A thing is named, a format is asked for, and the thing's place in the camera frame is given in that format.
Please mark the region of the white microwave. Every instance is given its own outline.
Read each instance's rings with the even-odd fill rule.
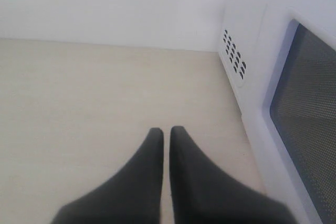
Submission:
[[[336,223],[336,0],[226,0],[218,52],[268,196]]]

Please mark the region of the ventilation holes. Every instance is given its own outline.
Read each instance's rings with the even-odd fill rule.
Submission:
[[[241,54],[227,29],[225,29],[223,33],[223,42],[225,45],[225,52],[228,55],[233,70],[235,73],[239,74],[239,79],[243,80],[246,73],[246,63],[242,60]]]

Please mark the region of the white wall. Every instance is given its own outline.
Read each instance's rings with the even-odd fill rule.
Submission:
[[[216,51],[224,0],[0,0],[0,37]]]

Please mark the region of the mesh screen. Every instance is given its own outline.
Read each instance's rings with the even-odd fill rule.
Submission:
[[[336,52],[302,25],[270,115],[322,222],[336,223]]]

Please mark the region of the wall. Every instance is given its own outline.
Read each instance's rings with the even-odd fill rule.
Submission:
[[[217,51],[224,0],[0,0],[0,37]]]

